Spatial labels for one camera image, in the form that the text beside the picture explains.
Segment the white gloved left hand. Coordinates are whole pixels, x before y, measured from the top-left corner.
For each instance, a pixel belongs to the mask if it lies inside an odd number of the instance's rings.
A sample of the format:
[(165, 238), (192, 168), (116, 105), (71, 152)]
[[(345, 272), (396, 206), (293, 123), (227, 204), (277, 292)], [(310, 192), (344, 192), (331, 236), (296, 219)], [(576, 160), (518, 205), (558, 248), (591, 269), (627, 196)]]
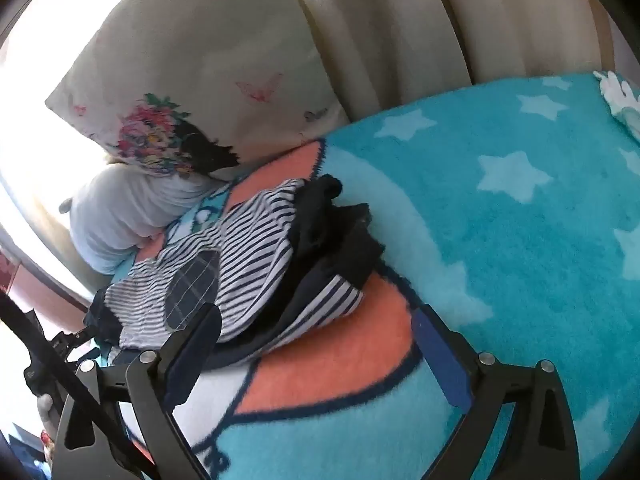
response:
[(53, 440), (58, 440), (58, 426), (60, 426), (61, 408), (56, 398), (50, 393), (43, 393), (37, 398), (37, 410), (44, 432)]

